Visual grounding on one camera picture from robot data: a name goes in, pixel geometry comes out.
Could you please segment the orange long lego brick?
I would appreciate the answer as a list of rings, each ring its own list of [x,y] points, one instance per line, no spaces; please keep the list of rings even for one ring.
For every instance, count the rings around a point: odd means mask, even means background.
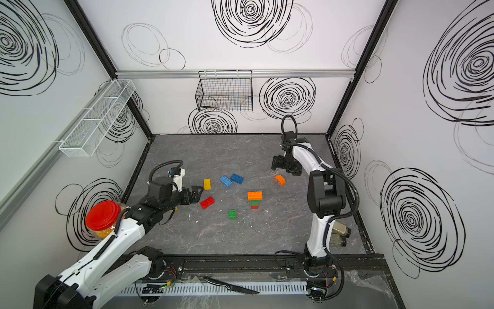
[[[263,199],[263,195],[261,191],[248,192],[249,201],[261,201],[262,199]]]

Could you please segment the orange half-round lego piece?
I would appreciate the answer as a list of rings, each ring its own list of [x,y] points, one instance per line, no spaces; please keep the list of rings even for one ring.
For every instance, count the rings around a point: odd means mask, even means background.
[[[278,187],[284,187],[286,185],[286,179],[282,175],[274,176],[273,182]]]

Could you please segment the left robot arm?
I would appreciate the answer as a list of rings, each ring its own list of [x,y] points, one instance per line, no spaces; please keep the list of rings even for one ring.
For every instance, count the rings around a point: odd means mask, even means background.
[[[165,213],[200,201],[203,187],[182,187],[181,179],[178,175],[149,181],[147,194],[125,209],[108,237],[57,277],[47,275],[37,283],[33,307],[102,308],[131,283],[164,272],[163,254],[153,248],[138,251],[114,270],[111,267]]]

